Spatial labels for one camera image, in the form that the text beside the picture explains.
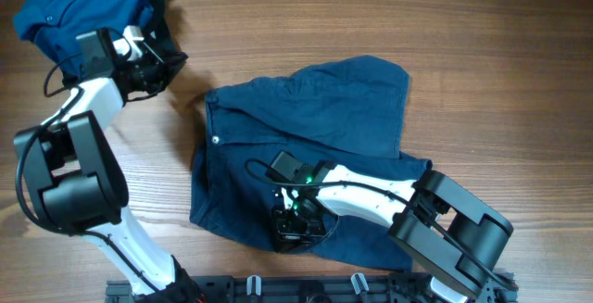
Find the navy cloth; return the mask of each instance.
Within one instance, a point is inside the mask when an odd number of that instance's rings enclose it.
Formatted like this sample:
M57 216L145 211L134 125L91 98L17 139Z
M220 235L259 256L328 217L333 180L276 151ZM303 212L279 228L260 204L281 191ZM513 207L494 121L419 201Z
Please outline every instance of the navy cloth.
M196 153L190 221L215 234L272 251L273 185L249 177L249 158L282 150L309 164L328 160L389 180L418 179L430 160L399 151L409 76L377 57L304 68L210 91L207 139ZM256 174L264 169L253 166ZM326 222L331 230L333 223ZM342 217L308 252L365 267L409 271L411 259L387 228Z
M104 27L120 32L127 25L144 27L152 15L150 0L27 0L13 22L20 40L35 43L58 62L80 53L77 34ZM78 74L81 62L81 57L73 58L62 69Z

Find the wood grain surface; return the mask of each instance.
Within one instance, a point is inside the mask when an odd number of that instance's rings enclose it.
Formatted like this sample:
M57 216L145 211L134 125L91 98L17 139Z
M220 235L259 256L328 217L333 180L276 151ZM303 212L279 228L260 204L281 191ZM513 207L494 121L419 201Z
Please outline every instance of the wood grain surface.
M102 302L122 275L81 239L25 221L12 138L65 100L44 99L52 63L19 42L0 0L0 301ZM593 0L170 0L167 20L190 59L170 90L122 110L106 131L131 206L195 275L337 275L362 270L240 246L188 220L189 165L209 88L373 54L411 75L402 150L506 216L498 262L521 302L593 297ZM58 86L59 77L53 79Z

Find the cable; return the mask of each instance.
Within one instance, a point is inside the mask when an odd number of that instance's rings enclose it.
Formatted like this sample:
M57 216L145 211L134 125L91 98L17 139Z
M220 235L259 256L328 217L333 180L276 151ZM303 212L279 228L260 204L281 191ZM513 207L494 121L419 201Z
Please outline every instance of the cable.
M52 97L52 96L54 96L54 95L57 95L57 94L59 94L59 93L62 93L62 92L64 92L64 91L68 90L68 88L64 86L64 87L61 87L61 88L59 88L59 89L55 90L55 91L54 91L54 92L52 92L51 94L48 94L48 93L47 93L47 85L49 84L49 79L51 79L51 77L52 77L52 75L54 74L54 71L56 71L56 69L58 69L60 66L62 66L62 65L63 65L64 63L66 63L67 61L69 61L69 60L71 60L71 59L73 59L73 58L75 58L75 57L79 57L79 56L81 56L81 55L82 55L82 53L76 53L76 54L73 54L73 55L71 55L71 56L69 56L69 57L66 57L66 58L64 58L63 60L61 60L61 61L57 62L57 63L56 63L56 65L54 65L54 67L52 67L52 69L50 69L50 70L49 70L49 72L47 73L47 76L45 77L45 81L44 81L44 96L45 96L46 98Z
M338 216L337 220L335 221L334 227L329 231L329 233L325 234L322 237L322 240L319 243L316 243L316 245L320 245L332 237L332 234L335 233L335 230L337 229L338 225L340 225L340 219L341 219L341 217Z
M364 189L368 189L368 190L377 192L384 196L388 196L391 199L396 199L397 201L406 205L406 207L410 207L412 209L412 211L414 212L414 214L416 214L416 215L422 214L420 212L416 212L415 207L408 200L402 198L401 196L397 196L396 194L394 194L390 191L386 191L381 188L378 188L378 187L375 187L372 185L368 185L366 183L345 182L345 181L328 182L328 183L277 183L277 182L273 182L273 181L270 181L265 178L261 178L257 174L253 173L253 171L251 171L251 169L249 168L249 163L258 163L259 165L263 166L267 170L272 170L272 171L276 172L277 174L280 174L280 172L278 172L278 170L276 170L269 164L267 164L259 159L250 158L250 159L246 160L245 170L247 171L247 174L249 174L254 179L256 179L260 182L263 182L263 183L269 183L269 184L274 184L274 185L283 186L283 187L319 187L319 188L324 188L324 187L330 187L330 186L357 186L360 188L364 188ZM477 266L477 268L480 269L480 271L483 271L494 282L496 282L497 284L500 284L503 288L505 288L509 291L512 291L512 292L516 292L519 290L519 286L517 286L516 283L514 283L513 281L509 280L508 278L506 278L504 276L499 276L499 275L493 273L490 269L488 269L488 267L482 261L480 261L470 251L468 251L465 247L463 247L453 236L451 236L447 232L447 230L445 230L445 228L443 228L435 220L428 218L427 216L422 216L422 217L423 217L423 220L428 222L428 224L430 226L435 227L435 229L437 231L439 231L450 244L452 244L455 248L457 248L464 257L466 257L471 262L473 262L475 264L475 266Z
M150 98L152 98L154 96L157 96L161 92L162 92L162 90L156 90L154 93L149 94L149 95L143 95L143 96L135 97L135 98L132 98L132 99L128 99L128 102L143 101L143 100L146 100L146 99L150 99Z
M391 191L387 191L387 190L384 190L379 187L375 187L375 186L372 186L372 185L369 185L366 183L347 182L347 181L328 182L328 183L277 183L277 182L273 182L271 180L261 178L257 174L253 173L253 171L249 168L249 163L258 163L259 165L263 166L264 168L266 168L268 170L272 170L278 174L280 174L280 172L278 172L278 170L276 170L272 166L268 165L267 163L265 163L259 159L250 158L250 159L246 160L245 170L247 171L247 174L249 174L252 178L254 178L262 183L269 183L269 184L282 186L282 187L320 187L320 188L325 188L325 187L332 187L332 186L356 186L356 187L360 187L360 188L364 188L364 189L376 192L383 196L387 196L392 200L397 200L406 206L410 205L408 200L406 200L405 198L398 196Z
M107 244L109 247L111 247L111 249L120 257L120 259L123 260L123 262L126 264L126 266L128 266L130 268L130 270L132 270L133 273L140 280L142 280L146 285L148 285L148 287L150 287L150 289L152 289L155 293L158 292L158 291L160 291L160 289L158 289L154 284L150 283L150 281L148 281L148 279L145 278L143 271L139 271L130 262L130 260L128 258L126 258L126 256L121 252L120 248L118 246L116 246L113 243L113 241L111 239L109 239L108 236L105 236L104 234L92 232L92 231L84 231L84 232L80 233L79 235L80 236L89 235L89 236L92 236L92 237L96 237L96 238L101 239L103 242L105 242L105 244Z

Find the dark blue shirt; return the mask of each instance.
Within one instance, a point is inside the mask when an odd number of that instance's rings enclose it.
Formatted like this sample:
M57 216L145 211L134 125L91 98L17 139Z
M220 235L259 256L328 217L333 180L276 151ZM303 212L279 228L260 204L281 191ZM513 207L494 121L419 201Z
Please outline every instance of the dark blue shirt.
M144 26L152 13L149 0L27 0L13 22L20 40L35 43L58 62L80 53L76 35L102 27L123 32L127 25ZM81 62L73 58L62 69L78 74Z
M273 250L274 186L249 177L244 163L249 158L271 162L282 150L313 165L328 160L389 180L420 178L431 162L399 151L408 85L400 66L356 57L210 91L207 140L194 162L190 221ZM262 168L253 170L264 175ZM386 233L378 224L342 217L332 235L309 252L408 271L410 257Z

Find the black bracket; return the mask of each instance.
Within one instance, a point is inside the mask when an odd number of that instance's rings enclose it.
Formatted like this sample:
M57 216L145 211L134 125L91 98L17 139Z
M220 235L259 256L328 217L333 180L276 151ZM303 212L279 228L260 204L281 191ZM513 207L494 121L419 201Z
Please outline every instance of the black bracket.
M21 156L25 144L40 127L17 133L14 144ZM78 159L79 170L55 175L66 161ZM75 115L35 140L23 175L33 209L40 221L72 231L121 221L128 204L128 186L95 115Z
M142 99L163 92L185 64L185 53L151 47L147 43L150 41L148 38L138 42L138 48L143 52L142 57L128 61L128 56L117 54L110 31L98 29L76 37L82 49L82 73L85 80L112 78L120 90L124 104L138 99L129 98L132 92L148 93Z
M512 234L512 225L446 175L430 170L414 183L410 207L394 215L389 235L440 282L467 297L478 297L487 275L423 221L457 211L448 233L492 270Z

